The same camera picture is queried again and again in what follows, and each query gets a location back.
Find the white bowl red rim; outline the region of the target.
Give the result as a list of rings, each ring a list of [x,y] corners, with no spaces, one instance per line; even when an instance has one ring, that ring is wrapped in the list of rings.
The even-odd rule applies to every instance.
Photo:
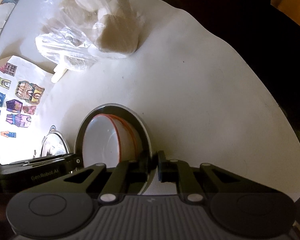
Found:
[[[110,115],[119,137],[119,162],[136,160],[142,152],[142,142],[136,129],[121,117]]]
[[[85,166],[104,163],[116,167],[120,158],[120,143],[114,122],[105,114],[92,118],[82,141],[82,156]]]

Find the plastic bag of white rolls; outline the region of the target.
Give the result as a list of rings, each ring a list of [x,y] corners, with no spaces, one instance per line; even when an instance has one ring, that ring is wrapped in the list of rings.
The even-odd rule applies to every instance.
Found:
[[[139,44],[142,20],[130,0],[50,0],[36,37],[38,52],[69,70],[104,59],[124,59]]]

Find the paper sheet with house drawings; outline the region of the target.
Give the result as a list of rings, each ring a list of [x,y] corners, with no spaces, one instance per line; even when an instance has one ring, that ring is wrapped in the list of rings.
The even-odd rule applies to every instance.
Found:
[[[53,88],[52,74],[18,56],[0,60],[0,163],[40,152],[39,110]]]

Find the white candle front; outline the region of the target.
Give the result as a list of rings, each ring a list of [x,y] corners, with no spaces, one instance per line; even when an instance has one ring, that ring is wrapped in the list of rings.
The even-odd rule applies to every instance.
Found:
[[[53,70],[54,74],[51,77],[51,82],[57,83],[63,77],[63,75],[67,72],[67,70],[68,70],[67,68],[57,65]]]

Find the dark metal bowl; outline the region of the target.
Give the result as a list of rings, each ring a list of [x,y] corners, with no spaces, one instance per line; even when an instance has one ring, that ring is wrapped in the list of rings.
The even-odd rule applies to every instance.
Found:
[[[108,103],[92,110],[80,125],[74,150],[84,167],[106,166],[87,188],[93,198],[144,194],[153,180],[149,135],[140,117],[126,106]]]

